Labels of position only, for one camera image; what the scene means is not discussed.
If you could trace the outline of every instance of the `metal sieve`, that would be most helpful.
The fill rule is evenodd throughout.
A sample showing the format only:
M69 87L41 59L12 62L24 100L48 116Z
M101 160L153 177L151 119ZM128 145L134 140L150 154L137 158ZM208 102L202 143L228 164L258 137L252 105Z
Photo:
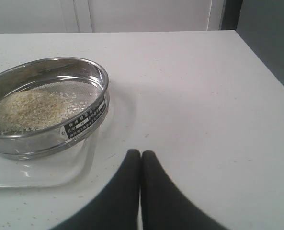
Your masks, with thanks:
M58 57L29 62L0 74L0 100L14 92L43 90L62 93L71 101L71 117L59 124L17 134L0 131L0 155L30 159L63 151L94 132L109 107L109 78L99 64Z

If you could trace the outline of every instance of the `table surface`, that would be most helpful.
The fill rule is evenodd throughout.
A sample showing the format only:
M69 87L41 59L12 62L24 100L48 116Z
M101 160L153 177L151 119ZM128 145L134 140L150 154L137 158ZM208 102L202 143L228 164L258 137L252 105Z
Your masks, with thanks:
M0 189L0 229L48 229L108 183L130 148L154 150L201 210L232 230L284 230L284 87L234 31L0 34L0 72L94 60L111 105L87 177Z

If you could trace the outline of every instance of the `label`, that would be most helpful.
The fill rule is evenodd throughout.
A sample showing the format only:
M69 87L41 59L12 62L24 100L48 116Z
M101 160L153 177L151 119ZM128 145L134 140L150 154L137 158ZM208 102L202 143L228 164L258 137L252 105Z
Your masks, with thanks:
M79 135L80 133L91 127L92 124L94 124L98 120L98 118L100 118L100 116L104 113L106 108L107 105L105 99L103 99L98 106L85 112L83 115L81 115L81 117L77 118L76 120L62 126L60 129L60 135L66 139L71 139Z

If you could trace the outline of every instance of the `sieve rim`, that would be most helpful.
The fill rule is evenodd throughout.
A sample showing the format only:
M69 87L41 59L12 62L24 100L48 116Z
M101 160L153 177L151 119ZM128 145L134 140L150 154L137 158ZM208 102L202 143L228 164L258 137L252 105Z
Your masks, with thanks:
M27 138L27 137L32 137L32 136L35 136L35 135L38 135L38 134L43 134L45 132L48 132L48 131L52 131L52 130L55 130L57 128L61 128L63 125L67 124L68 122L71 122L75 119L77 119L77 117L80 117L81 115L85 114L86 111L90 110L92 107L94 107L94 104L98 104L100 102L100 100L102 98L104 98L104 95L105 93L107 92L107 89L108 89L108 85L109 85L109 76L108 76L108 73L107 71L100 65L98 64L97 62L95 61L91 61L91 60L88 60L88 59L85 59L85 58L79 58L79 57L49 57L49 58L44 58L44 59L39 59L39 60L35 60L35 61L30 61L30 62L26 62L26 63L23 63L21 65L18 65L18 66L15 66L15 67L12 67L6 71L3 71L0 73L0 76L4 75L5 73L9 72L9 71L12 71L12 70L15 70L15 69L18 69L18 68L25 68L25 67L28 67L28 66L31 66L33 64L36 64L36 63L40 63L40 62L44 62L44 61L57 61L57 60L76 60L76 61L83 61L83 62L87 62L93 66L95 66L96 68L98 68L102 75L105 77L105 79L103 80L104 81L104 85L103 85L103 88L102 88L102 91L100 92L100 94L97 96L96 100L90 104L88 107L86 107L85 109L83 109L81 112L79 112L78 114L76 114L75 116L73 117L70 117L62 122L59 122L53 126L50 126L50 127L47 127L47 128L43 128L43 129L40 129L40 130L36 130L36 131L30 131L30 132L26 132L26 133L22 133L22 134L11 134L11 135L7 135L7 134L3 134L1 135L0 134L0 139L8 139L8 138Z

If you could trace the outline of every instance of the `black label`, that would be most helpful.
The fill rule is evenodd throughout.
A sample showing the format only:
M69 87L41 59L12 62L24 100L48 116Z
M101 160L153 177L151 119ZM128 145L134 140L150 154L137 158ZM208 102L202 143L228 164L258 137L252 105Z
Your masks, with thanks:
M84 132L98 120L98 118L104 113L106 108L107 105L105 103L105 99L103 99L97 107L90 109L81 117L64 125L67 137L71 139L76 135Z

